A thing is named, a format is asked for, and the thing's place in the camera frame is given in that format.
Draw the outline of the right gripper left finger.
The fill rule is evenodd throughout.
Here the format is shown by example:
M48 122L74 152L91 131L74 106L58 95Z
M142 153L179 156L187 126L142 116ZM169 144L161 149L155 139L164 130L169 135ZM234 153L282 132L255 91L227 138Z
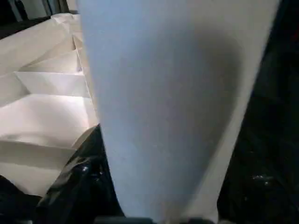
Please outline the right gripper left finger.
M101 128L95 127L40 200L36 224L92 224L96 217L122 217Z

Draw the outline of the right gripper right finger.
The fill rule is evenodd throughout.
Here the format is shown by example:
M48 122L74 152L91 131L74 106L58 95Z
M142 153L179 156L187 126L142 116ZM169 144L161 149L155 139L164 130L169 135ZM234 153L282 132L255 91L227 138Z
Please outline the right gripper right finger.
M222 220L236 224L299 221L299 127L244 126L218 198Z

